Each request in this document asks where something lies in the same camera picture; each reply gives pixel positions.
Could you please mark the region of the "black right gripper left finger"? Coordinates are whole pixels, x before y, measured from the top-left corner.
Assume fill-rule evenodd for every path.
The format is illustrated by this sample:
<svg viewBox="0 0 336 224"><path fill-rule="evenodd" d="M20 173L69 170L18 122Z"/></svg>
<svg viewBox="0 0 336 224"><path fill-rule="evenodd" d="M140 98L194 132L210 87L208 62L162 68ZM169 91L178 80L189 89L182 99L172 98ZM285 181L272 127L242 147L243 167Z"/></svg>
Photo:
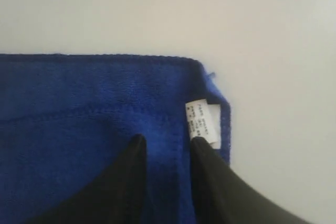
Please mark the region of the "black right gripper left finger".
<svg viewBox="0 0 336 224"><path fill-rule="evenodd" d="M92 182L29 223L140 223L146 193L146 139L137 134Z"/></svg>

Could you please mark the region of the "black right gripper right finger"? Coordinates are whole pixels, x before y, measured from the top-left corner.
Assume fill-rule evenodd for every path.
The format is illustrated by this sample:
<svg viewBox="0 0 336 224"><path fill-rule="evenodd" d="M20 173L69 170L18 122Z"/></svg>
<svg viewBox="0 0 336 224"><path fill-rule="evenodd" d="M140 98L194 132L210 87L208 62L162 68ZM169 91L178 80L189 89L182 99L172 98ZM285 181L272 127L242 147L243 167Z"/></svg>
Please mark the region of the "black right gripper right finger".
<svg viewBox="0 0 336 224"><path fill-rule="evenodd" d="M191 188L197 223L306 223L250 187L202 137L191 140Z"/></svg>

